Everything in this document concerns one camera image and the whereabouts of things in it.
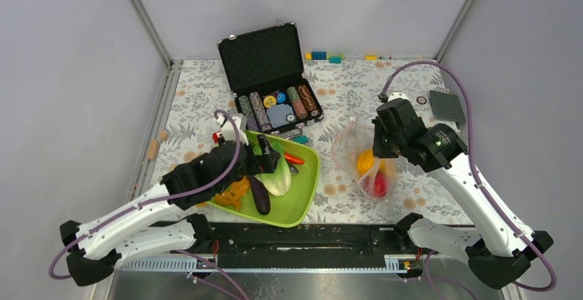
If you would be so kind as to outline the purple eggplant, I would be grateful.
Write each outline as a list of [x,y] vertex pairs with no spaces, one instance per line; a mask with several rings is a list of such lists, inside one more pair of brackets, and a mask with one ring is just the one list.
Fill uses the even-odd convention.
[[261,215],[267,215],[271,211],[269,191],[265,185],[254,176],[247,177],[252,191],[255,207]]

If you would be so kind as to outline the green napa cabbage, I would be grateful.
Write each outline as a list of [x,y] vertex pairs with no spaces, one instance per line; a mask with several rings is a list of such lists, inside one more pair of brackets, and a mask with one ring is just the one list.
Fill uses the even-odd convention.
[[256,177],[265,185],[270,194],[284,196],[291,187],[292,175],[284,158],[284,149],[280,138],[267,137],[271,151],[277,153],[276,167],[273,173],[260,173]]

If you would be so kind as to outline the yellow bell pepper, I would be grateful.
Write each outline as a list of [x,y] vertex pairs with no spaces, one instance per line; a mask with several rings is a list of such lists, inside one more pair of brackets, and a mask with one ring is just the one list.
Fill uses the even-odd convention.
[[379,163],[378,169],[384,171],[386,168],[386,162],[383,159],[376,158],[373,155],[373,150],[368,149],[363,151],[357,159],[357,170],[361,176],[368,173],[377,163]]

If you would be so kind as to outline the orange fried chicken piece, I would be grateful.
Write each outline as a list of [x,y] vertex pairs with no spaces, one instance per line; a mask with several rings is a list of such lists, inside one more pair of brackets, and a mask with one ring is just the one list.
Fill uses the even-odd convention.
[[247,194],[250,187],[250,181],[244,176],[240,181],[233,182],[224,192],[215,195],[213,200],[219,206],[231,206],[235,211],[240,211],[241,199]]

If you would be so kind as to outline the clear pink zip top bag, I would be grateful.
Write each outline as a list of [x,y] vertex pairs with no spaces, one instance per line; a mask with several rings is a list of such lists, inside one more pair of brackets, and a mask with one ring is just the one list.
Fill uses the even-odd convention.
[[373,154],[374,129],[351,117],[335,138],[331,157],[335,166],[356,183],[358,192],[371,200],[387,200],[397,179],[396,160]]

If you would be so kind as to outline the red tomato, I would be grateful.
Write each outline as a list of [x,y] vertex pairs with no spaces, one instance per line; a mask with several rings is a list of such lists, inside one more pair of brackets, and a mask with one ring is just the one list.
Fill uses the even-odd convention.
[[366,175],[363,179],[362,189],[371,197],[385,197],[388,193],[386,176],[382,172],[377,172],[374,176]]

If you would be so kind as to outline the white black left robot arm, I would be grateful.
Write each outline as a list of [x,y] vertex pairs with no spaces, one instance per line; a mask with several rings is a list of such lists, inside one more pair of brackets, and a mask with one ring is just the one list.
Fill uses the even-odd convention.
[[209,152],[177,165],[141,196],[103,217],[60,225],[68,277],[76,285],[98,283],[135,259],[191,248],[206,252],[214,237],[208,221],[189,215],[188,209],[243,178],[277,170],[281,154],[264,134],[250,143],[245,116],[222,110],[214,115],[221,130]]

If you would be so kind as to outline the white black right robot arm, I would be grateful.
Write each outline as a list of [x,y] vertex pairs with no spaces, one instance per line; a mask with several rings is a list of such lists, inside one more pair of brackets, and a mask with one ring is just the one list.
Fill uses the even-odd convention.
[[373,154],[403,157],[421,167],[457,201],[475,231],[437,224],[410,213],[395,225],[394,243],[403,253],[426,248],[457,259],[486,286],[502,289],[516,283],[553,239],[520,220],[486,181],[477,182],[468,147],[457,132],[439,123],[426,127],[407,96],[381,94],[374,125]]

